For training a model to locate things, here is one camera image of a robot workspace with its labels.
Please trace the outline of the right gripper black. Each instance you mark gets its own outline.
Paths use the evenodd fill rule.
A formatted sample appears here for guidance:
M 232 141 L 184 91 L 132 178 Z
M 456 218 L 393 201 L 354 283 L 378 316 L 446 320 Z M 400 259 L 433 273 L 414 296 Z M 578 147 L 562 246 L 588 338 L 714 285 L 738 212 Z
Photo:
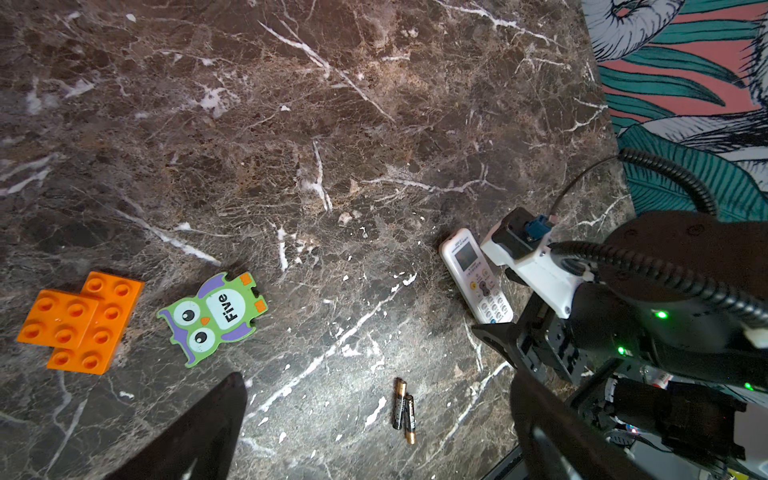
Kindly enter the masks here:
M 533 293 L 517 320 L 476 325 L 472 332 L 509 365 L 540 382 L 550 368 L 561 380 L 580 384 L 587 371 L 598 367 L 597 354 L 587 350 L 587 343 L 597 335 L 599 314 L 600 302 L 583 294 L 576 297 L 572 317 L 562 319 Z

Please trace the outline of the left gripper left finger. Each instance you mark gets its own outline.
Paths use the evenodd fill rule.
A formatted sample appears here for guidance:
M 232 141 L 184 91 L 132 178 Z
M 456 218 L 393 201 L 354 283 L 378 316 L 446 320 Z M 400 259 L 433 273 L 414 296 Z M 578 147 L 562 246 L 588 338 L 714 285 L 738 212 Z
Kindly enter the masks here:
M 240 434 L 247 391 L 242 374 L 218 383 L 109 479 L 226 479 Z

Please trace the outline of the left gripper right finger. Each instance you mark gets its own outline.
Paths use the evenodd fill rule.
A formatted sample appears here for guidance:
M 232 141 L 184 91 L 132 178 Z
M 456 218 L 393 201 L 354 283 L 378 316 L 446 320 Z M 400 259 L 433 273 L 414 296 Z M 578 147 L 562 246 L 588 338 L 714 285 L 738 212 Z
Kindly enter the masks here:
M 510 409 L 531 479 L 649 479 L 610 446 L 533 375 L 519 370 L 510 385 Z

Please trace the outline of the white remote control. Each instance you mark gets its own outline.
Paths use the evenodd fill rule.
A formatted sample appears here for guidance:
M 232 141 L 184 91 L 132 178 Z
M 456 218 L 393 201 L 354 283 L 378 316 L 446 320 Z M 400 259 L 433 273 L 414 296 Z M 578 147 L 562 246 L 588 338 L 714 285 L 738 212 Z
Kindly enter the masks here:
M 513 321 L 510 303 L 470 230 L 454 232 L 440 245 L 439 253 L 478 323 Z

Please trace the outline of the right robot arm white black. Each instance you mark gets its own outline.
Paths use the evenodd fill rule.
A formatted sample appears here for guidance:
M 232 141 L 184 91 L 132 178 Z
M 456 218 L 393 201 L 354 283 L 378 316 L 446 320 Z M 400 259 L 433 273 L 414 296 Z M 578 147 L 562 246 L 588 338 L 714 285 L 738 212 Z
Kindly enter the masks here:
M 718 478 L 767 475 L 767 226 L 656 211 L 601 243 L 554 242 L 524 209 L 486 256 L 532 290 L 475 335 L 516 368 L 510 406 L 529 479 L 647 479 L 623 434 Z

